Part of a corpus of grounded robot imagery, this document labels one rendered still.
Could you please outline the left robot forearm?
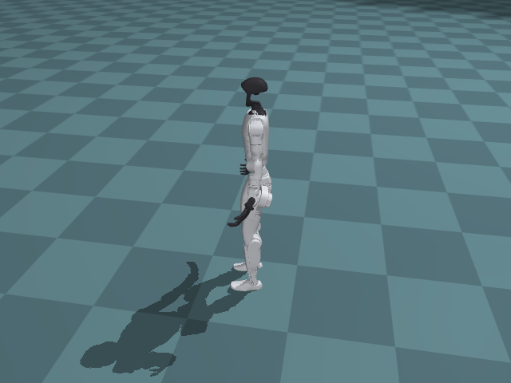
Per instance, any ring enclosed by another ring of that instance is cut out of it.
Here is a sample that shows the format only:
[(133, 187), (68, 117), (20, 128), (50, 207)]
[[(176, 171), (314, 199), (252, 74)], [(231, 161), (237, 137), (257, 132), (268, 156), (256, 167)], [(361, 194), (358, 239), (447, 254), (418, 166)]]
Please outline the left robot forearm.
[(247, 201), (251, 197), (255, 198), (255, 203), (253, 204), (253, 207), (256, 206), (256, 204), (258, 203), (257, 196), (259, 195), (259, 184), (260, 181), (262, 180), (262, 175), (263, 175), (262, 163), (260, 161), (257, 161), (255, 163), (255, 174), (251, 174), (248, 177), (249, 185)]

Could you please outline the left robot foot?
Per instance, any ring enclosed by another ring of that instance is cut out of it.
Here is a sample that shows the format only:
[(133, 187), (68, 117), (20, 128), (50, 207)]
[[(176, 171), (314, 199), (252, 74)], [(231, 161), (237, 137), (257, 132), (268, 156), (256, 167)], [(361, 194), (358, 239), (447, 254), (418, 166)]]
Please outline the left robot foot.
[[(255, 285), (249, 284), (250, 282), (248, 280), (249, 279), (245, 279), (245, 280), (241, 280), (241, 281), (233, 281), (233, 282), (231, 282), (230, 287), (233, 290), (239, 290), (239, 291), (260, 290), (263, 287), (262, 282), (260, 280), (256, 280)], [(252, 283), (252, 281), (251, 281), (251, 283)]]

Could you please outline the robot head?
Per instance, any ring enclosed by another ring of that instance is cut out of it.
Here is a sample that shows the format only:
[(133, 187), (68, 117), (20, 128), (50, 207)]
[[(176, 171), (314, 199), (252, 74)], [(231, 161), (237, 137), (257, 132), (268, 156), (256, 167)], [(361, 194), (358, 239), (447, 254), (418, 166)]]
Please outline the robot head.
[[(266, 81), (259, 77), (251, 77), (243, 81), (241, 83), (241, 87), (247, 94), (246, 106), (251, 106), (252, 110), (256, 110), (258, 115), (266, 116), (266, 111), (262, 108), (261, 103), (259, 101), (252, 101), (250, 99), (252, 94), (258, 95), (259, 93), (267, 91)], [(252, 110), (248, 113), (249, 115), (254, 114), (252, 113)]]

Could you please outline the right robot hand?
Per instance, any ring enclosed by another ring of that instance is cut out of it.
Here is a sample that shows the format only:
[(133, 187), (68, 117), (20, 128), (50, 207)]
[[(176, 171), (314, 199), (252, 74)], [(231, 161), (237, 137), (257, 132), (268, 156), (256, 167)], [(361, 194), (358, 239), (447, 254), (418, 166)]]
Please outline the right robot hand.
[[(245, 159), (245, 160), (246, 160), (246, 159)], [(246, 164), (241, 164), (240, 166), (246, 166)], [(244, 170), (244, 171), (240, 171), (240, 172), (245, 172), (245, 173), (240, 173), (241, 175), (247, 175), (247, 174), (249, 173), (249, 171), (247, 170), (247, 168), (240, 168), (240, 169), (242, 169), (242, 170), (246, 169), (246, 170)]]

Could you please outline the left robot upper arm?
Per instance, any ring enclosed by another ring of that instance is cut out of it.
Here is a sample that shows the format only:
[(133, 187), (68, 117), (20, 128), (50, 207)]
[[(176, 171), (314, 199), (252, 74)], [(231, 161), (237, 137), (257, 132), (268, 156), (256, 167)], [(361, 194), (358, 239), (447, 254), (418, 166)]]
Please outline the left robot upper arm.
[(250, 139), (250, 150), (252, 159), (246, 164), (249, 172), (255, 172), (255, 163), (262, 163), (263, 156), (263, 124), (261, 120), (252, 120), (248, 126), (248, 135)]

